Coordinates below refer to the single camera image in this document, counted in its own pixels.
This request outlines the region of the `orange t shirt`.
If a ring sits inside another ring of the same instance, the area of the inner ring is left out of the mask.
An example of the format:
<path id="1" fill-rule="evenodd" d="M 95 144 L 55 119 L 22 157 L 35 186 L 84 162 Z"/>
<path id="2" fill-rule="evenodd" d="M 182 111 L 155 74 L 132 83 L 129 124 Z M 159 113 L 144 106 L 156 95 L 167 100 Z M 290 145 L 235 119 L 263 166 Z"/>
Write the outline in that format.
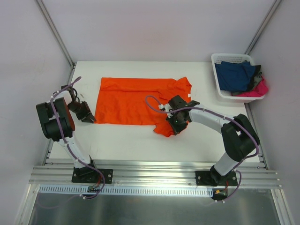
<path id="1" fill-rule="evenodd" d="M 178 80 L 103 77 L 97 98 L 97 124 L 154 125 L 154 132 L 170 137 L 174 134 L 166 114 L 158 113 L 159 104 L 167 104 L 179 95 L 191 101 L 192 85 L 186 77 Z"/>

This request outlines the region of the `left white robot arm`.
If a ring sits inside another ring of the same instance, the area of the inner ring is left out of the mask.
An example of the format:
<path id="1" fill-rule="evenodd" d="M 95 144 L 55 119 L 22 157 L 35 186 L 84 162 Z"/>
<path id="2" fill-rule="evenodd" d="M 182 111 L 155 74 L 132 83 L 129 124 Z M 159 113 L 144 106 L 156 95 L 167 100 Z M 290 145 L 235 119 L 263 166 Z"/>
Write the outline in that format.
<path id="1" fill-rule="evenodd" d="M 71 112 L 83 123 L 96 122 L 87 102 L 78 98 L 76 89 L 71 85 L 62 86 L 48 102 L 36 105 L 36 110 L 44 136 L 58 143 L 74 162 L 72 183 L 112 183 L 113 169 L 98 169 L 75 136 Z"/>

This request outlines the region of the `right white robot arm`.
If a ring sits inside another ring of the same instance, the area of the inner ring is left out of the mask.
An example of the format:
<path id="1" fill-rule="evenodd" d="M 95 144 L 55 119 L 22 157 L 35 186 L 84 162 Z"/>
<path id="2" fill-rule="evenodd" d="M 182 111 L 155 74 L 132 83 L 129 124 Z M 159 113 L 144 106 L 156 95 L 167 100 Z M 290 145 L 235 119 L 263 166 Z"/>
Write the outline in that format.
<path id="1" fill-rule="evenodd" d="M 238 185 L 234 171 L 243 160 L 259 148 L 260 140 L 249 119 L 244 114 L 226 116 L 206 108 L 197 101 L 186 102 L 179 95 L 173 97 L 160 110 L 167 113 L 166 121 L 175 135 L 183 131 L 188 123 L 200 123 L 222 136 L 225 152 L 208 170 L 196 171 L 198 186 L 234 186 Z"/>

